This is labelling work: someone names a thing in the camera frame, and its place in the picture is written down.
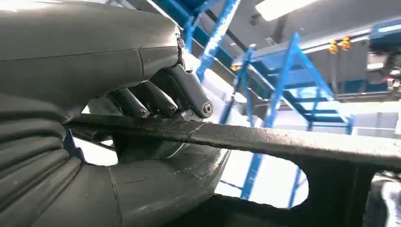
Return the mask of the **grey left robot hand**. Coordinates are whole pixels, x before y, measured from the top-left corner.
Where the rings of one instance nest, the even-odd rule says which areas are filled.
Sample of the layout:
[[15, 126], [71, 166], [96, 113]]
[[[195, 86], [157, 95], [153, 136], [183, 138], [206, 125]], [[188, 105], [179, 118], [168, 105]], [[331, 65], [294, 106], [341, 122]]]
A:
[[[182, 59], [177, 26], [154, 13], [64, 0], [0, 3], [0, 224], [3, 227], [218, 227], [210, 203], [230, 152], [125, 135], [149, 105], [196, 129], [213, 105]], [[96, 115], [119, 163], [71, 153], [67, 123]]]

